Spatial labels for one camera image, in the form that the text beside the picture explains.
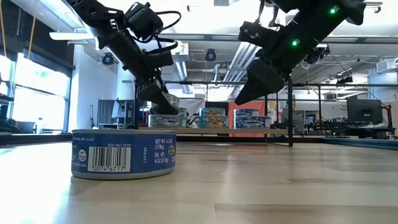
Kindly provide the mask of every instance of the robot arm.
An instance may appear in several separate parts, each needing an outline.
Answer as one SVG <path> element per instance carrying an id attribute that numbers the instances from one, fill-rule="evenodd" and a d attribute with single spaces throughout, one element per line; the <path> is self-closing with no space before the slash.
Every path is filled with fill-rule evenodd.
<path id="1" fill-rule="evenodd" d="M 159 38 L 158 35 L 176 24 L 179 19 L 163 27 L 158 14 L 181 14 L 175 11 L 156 13 L 149 8 L 149 3 L 143 5 L 136 2 L 125 14 L 123 11 L 103 6 L 97 0 L 67 0 L 67 3 L 85 25 L 87 32 L 95 36 L 97 48 L 108 47 L 123 64 L 123 69 L 134 75 L 138 99 L 157 104 L 153 109 L 154 113 L 177 114 L 178 108 L 171 106 L 164 96 L 167 89 L 160 77 L 160 68 L 174 64 L 171 50 L 176 48 L 178 43 Z M 136 43 L 148 43 L 152 39 L 158 42 L 159 49 L 146 52 Z M 162 47 L 160 42 L 174 44 Z"/>
<path id="2" fill-rule="evenodd" d="M 262 47 L 248 66 L 248 80 L 235 100 L 241 105 L 261 96 L 277 93 L 290 79 L 293 68 L 345 19 L 361 25 L 366 7 L 364 0 L 272 0 L 288 13 L 299 12 L 278 31 L 244 22 L 238 39 Z"/>
<path id="3" fill-rule="evenodd" d="M 298 9 L 297 15 L 287 26 L 278 31 L 259 24 L 244 22 L 238 39 L 262 47 L 248 66 L 248 80 L 235 100 L 238 105 L 281 90 L 290 79 L 293 68 L 345 19 L 361 25 L 366 5 L 364 0 L 260 0 L 259 18 L 265 3 L 274 4 L 286 13 Z M 85 24 L 97 40 L 98 48 L 108 47 L 114 56 L 136 78 L 136 92 L 140 100 L 152 101 L 158 105 L 155 113 L 177 114 L 163 93 L 167 89 L 160 77 L 160 67 L 172 65 L 170 50 L 177 46 L 161 48 L 159 41 L 174 42 L 157 37 L 164 29 L 158 14 L 150 5 L 134 3 L 127 13 L 103 6 L 97 0 L 67 0 L 76 16 Z M 137 42 L 158 41 L 159 49 L 151 52 L 141 50 Z"/>

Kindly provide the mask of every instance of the shelf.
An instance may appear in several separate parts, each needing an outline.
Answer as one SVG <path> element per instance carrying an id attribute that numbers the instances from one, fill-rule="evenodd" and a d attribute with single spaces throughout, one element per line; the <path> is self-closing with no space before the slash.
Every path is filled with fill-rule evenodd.
<path id="1" fill-rule="evenodd" d="M 178 134 L 287 134 L 287 129 L 228 129 L 228 128 L 139 128 L 139 129 L 176 131 Z"/>

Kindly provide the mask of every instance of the computer monitor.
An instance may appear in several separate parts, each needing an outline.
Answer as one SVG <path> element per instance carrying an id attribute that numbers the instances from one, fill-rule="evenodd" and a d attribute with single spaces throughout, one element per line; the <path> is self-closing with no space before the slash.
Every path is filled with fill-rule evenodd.
<path id="1" fill-rule="evenodd" d="M 348 122 L 383 122 L 380 100 L 347 100 Z"/>
<path id="2" fill-rule="evenodd" d="M 134 107 L 134 100 L 115 100 L 113 104 L 112 118 L 124 118 L 124 114 L 126 112 L 126 101 L 128 106 L 127 117 L 131 118 L 132 109 Z"/>

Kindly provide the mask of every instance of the can lid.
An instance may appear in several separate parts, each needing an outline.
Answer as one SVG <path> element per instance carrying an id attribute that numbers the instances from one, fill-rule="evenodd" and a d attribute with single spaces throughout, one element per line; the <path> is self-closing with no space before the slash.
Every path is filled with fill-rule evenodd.
<path id="1" fill-rule="evenodd" d="M 179 118 L 179 115 L 150 114 L 151 118 Z"/>
<path id="2" fill-rule="evenodd" d="M 268 116 L 238 116 L 235 118 L 266 118 L 266 119 L 270 119 L 270 117 L 268 117 Z"/>
<path id="3" fill-rule="evenodd" d="M 200 108 L 201 110 L 225 110 L 224 108 Z"/>
<path id="4" fill-rule="evenodd" d="M 234 111 L 260 111 L 259 109 L 251 109 L 251 108 L 245 108 L 245 109 L 234 109 Z"/>
<path id="5" fill-rule="evenodd" d="M 72 133 L 82 134 L 176 134 L 175 131 L 159 130 L 120 130 L 120 129 L 76 129 Z"/>
<path id="6" fill-rule="evenodd" d="M 222 116 L 222 115 L 206 115 L 206 116 L 200 116 L 199 118 L 228 118 L 228 116 Z"/>

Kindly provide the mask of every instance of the barcode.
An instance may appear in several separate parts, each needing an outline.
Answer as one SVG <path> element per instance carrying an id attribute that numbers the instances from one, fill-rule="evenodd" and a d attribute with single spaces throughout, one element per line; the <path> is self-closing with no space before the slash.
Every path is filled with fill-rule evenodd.
<path id="1" fill-rule="evenodd" d="M 89 147 L 88 171 L 130 172 L 130 147 Z"/>

